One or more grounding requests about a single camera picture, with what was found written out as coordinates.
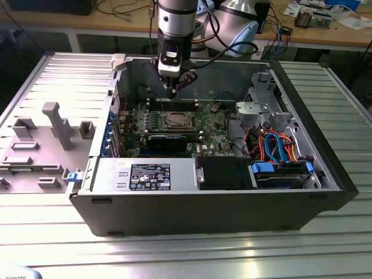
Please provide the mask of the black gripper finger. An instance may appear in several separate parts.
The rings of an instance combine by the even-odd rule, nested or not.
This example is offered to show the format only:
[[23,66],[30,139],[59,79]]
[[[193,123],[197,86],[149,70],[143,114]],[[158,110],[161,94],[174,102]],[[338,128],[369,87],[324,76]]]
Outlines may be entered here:
[[174,98],[174,78],[167,76],[160,76],[160,81],[163,83],[166,90],[167,98]]
[[191,85],[194,81],[196,81],[198,75],[195,71],[186,71],[180,77],[172,78],[171,79],[171,99],[173,99],[177,92],[183,90],[187,86]]

